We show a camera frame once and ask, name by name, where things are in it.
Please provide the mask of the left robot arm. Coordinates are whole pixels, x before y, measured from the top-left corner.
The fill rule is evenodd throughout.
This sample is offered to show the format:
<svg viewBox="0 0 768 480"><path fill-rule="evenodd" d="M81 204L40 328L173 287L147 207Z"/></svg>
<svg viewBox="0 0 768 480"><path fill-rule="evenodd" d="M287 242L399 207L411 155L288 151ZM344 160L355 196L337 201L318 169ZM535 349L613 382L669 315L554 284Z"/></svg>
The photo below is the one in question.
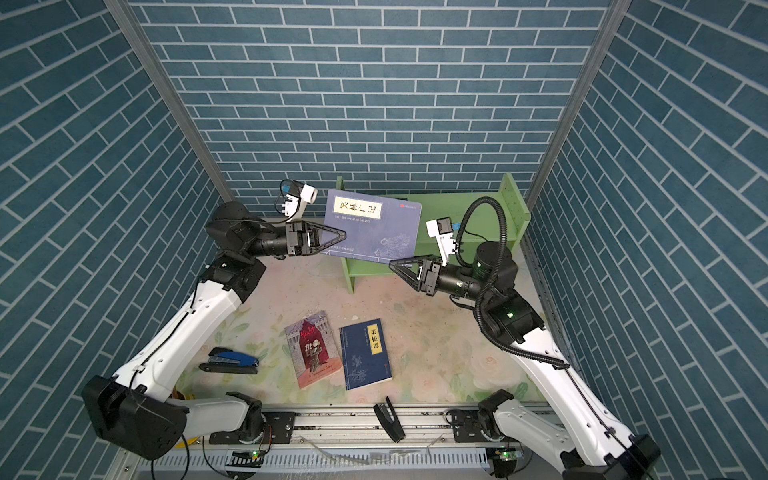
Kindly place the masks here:
<svg viewBox="0 0 768 480"><path fill-rule="evenodd" d="M243 444L263 439L260 401L238 392L178 400L174 387L205 341L255 291L266 271L262 258L315 255L346 238L343 230L305 220L272 224L236 201L217 207L205 229L219 252L192 296L111 377L95 376L82 390L97 437L146 460L183 439L214 433Z"/></svg>

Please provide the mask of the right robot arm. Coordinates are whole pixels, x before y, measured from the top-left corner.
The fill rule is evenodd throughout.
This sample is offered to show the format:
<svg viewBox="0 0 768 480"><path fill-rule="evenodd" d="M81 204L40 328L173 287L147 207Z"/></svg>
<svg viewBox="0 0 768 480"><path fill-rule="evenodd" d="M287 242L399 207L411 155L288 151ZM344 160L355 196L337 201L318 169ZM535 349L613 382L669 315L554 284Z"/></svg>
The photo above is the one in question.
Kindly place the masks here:
<svg viewBox="0 0 768 480"><path fill-rule="evenodd" d="M474 262L460 258L460 242L474 211L487 205L498 220L499 239L484 242ZM512 438L565 479L649 479L661 456L647 434L636 435L591 391L560 351L541 316L515 288L518 266L508 247L506 215L488 196L473 201L457 229L449 218L429 222L440 255L392 260L389 268L413 290L446 293L472 312L483 337L510 355L544 395L559 421L529 412L499 390L479 403L478 419L493 441ZM451 255L458 256L450 263Z"/></svg>

